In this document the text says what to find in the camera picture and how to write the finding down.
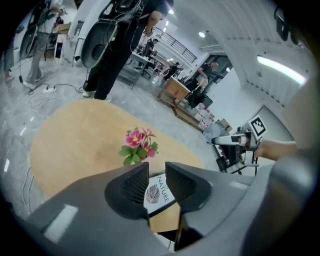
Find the cardboard box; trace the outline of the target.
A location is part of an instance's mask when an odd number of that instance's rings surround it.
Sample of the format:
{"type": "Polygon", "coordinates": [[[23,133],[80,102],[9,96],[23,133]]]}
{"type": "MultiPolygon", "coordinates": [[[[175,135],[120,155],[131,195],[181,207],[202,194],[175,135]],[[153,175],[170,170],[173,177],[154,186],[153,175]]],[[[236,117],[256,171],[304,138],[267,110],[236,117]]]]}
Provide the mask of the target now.
{"type": "Polygon", "coordinates": [[[67,35],[69,33],[70,27],[71,23],[59,24],[54,28],[53,33],[67,35]]]}

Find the long wooden cabinet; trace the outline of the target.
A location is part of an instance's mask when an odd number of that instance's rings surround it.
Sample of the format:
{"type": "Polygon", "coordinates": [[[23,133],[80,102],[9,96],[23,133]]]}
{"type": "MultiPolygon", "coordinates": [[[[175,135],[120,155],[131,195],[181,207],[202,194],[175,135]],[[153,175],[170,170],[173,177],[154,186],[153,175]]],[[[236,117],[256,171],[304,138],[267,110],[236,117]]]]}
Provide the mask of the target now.
{"type": "Polygon", "coordinates": [[[199,121],[194,117],[194,114],[187,109],[187,104],[184,99],[189,94],[189,90],[177,79],[172,76],[164,83],[164,87],[157,95],[157,100],[171,108],[176,118],[203,132],[199,127],[199,121]]]}

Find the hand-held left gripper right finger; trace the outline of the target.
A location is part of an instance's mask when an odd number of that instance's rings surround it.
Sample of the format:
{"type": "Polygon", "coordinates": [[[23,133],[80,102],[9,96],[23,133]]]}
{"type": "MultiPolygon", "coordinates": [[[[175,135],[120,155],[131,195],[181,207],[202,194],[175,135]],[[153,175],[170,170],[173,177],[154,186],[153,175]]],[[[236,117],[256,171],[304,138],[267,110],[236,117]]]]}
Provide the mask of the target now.
{"type": "Polygon", "coordinates": [[[242,200],[253,182],[250,176],[165,163],[166,184],[188,227],[205,236],[242,200]]]}

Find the stack of white packages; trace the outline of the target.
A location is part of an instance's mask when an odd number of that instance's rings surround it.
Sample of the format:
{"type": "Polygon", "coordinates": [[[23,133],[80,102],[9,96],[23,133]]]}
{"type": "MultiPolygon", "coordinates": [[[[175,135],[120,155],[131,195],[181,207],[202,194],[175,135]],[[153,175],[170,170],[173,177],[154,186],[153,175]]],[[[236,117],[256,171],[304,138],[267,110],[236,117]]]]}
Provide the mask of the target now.
{"type": "Polygon", "coordinates": [[[203,103],[199,103],[194,109],[196,111],[194,118],[198,121],[198,126],[202,131],[215,122],[215,116],[205,108],[203,103]]]}

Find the clear plastic bag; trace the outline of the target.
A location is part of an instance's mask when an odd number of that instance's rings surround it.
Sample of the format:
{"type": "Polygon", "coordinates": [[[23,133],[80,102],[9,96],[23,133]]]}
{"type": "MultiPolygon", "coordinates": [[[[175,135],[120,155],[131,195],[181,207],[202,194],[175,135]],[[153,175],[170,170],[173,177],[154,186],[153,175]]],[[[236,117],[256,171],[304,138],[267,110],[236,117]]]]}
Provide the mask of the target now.
{"type": "Polygon", "coordinates": [[[214,123],[211,123],[207,128],[202,132],[206,142],[209,145],[212,145],[212,139],[220,136],[228,136],[232,127],[228,124],[223,124],[222,121],[217,120],[214,123]]]}

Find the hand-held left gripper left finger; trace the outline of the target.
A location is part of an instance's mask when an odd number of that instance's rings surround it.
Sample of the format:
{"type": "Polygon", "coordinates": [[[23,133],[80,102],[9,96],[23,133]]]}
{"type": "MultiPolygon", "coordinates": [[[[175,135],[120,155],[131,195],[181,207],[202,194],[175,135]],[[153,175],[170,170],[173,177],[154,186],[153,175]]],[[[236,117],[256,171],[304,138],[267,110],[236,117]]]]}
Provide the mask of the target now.
{"type": "Polygon", "coordinates": [[[128,165],[81,178],[28,218],[49,256],[164,256],[144,208],[149,165],[128,165]]]}

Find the wooden coffee table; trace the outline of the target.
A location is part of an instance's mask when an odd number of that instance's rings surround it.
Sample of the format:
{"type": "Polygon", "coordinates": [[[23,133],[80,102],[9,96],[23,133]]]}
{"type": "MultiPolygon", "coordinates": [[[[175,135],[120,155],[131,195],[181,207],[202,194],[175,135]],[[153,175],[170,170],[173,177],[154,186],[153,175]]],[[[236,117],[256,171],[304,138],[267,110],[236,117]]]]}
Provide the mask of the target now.
{"type": "MultiPolygon", "coordinates": [[[[119,151],[126,132],[134,127],[145,128],[146,124],[102,100],[75,101],[55,112],[30,148],[32,172],[48,200],[77,180],[125,167],[119,151]]],[[[163,171],[166,162],[203,166],[185,145],[158,130],[154,134],[158,154],[138,163],[148,163],[149,177],[163,171]]]]}

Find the black framed nature picture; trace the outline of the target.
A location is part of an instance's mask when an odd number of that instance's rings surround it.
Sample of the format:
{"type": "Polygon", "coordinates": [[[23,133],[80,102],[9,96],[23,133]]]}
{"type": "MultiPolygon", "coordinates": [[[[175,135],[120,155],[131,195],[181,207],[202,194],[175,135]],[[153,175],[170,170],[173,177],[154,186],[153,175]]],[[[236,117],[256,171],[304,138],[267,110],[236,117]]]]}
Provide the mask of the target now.
{"type": "Polygon", "coordinates": [[[147,210],[149,218],[158,215],[176,202],[177,200],[167,185],[165,173],[149,178],[143,200],[143,207],[147,210]]]}

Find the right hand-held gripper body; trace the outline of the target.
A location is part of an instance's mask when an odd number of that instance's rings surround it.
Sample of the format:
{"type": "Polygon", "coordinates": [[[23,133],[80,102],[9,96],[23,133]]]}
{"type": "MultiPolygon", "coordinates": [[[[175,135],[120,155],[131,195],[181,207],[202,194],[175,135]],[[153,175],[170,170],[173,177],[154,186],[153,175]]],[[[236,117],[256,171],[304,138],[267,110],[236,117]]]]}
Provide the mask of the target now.
{"type": "Polygon", "coordinates": [[[258,166],[255,151],[262,141],[263,134],[267,131],[261,117],[257,115],[244,126],[237,128],[231,136],[236,146],[236,161],[244,166],[258,166]]]}

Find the black mezzanine railing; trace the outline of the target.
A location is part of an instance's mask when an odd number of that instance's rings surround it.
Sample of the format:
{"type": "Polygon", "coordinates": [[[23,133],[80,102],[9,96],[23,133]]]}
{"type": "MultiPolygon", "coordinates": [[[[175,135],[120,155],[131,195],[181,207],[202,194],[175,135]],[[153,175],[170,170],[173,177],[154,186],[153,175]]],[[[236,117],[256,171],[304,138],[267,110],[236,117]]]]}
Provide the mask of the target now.
{"type": "Polygon", "coordinates": [[[144,38],[145,41],[149,39],[158,40],[155,48],[167,61],[194,64],[198,60],[184,44],[158,27],[153,29],[151,36],[144,38]]]}

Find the person's right forearm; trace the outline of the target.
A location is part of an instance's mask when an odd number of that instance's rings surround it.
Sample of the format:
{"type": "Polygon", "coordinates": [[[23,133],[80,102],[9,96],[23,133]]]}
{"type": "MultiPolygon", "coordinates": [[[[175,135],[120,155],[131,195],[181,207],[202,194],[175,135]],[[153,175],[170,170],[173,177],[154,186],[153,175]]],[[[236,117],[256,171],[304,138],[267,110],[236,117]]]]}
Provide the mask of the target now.
{"type": "Polygon", "coordinates": [[[297,152],[295,141],[276,141],[263,139],[254,154],[256,158],[277,161],[282,157],[294,155],[297,152]]]}

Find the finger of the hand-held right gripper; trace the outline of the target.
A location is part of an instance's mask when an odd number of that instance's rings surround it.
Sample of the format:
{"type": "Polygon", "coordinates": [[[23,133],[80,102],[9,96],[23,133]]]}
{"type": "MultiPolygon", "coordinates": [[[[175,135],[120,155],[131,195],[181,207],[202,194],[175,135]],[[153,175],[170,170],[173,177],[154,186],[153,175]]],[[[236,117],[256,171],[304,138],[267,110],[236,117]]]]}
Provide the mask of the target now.
{"type": "Polygon", "coordinates": [[[211,139],[211,143],[213,145],[232,145],[232,137],[231,136],[218,136],[211,139]]]}

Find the ceiling tube light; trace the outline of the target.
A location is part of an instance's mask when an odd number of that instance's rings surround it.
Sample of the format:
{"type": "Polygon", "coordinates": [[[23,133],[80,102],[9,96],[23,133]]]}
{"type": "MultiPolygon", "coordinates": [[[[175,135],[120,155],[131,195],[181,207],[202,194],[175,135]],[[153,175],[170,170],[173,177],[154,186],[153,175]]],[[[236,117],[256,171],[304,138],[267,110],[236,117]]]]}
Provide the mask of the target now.
{"type": "Polygon", "coordinates": [[[274,61],[272,59],[263,57],[261,55],[258,55],[256,57],[258,63],[260,63],[261,65],[267,66],[273,70],[276,70],[282,74],[284,74],[285,76],[291,78],[292,80],[294,80],[296,83],[298,83],[299,85],[304,85],[306,82],[306,78],[301,75],[299,72],[293,70],[292,68],[283,65],[277,61],[274,61]]]}

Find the small potted pink flowers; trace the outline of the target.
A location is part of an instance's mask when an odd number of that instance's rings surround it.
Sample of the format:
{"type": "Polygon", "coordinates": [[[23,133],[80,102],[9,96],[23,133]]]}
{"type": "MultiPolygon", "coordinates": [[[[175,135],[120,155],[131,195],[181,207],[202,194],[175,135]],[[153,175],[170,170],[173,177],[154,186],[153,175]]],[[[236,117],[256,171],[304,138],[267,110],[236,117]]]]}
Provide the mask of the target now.
{"type": "Polygon", "coordinates": [[[150,128],[136,127],[128,130],[118,155],[123,157],[123,165],[139,164],[154,158],[159,152],[159,145],[154,141],[156,135],[150,128]]]}

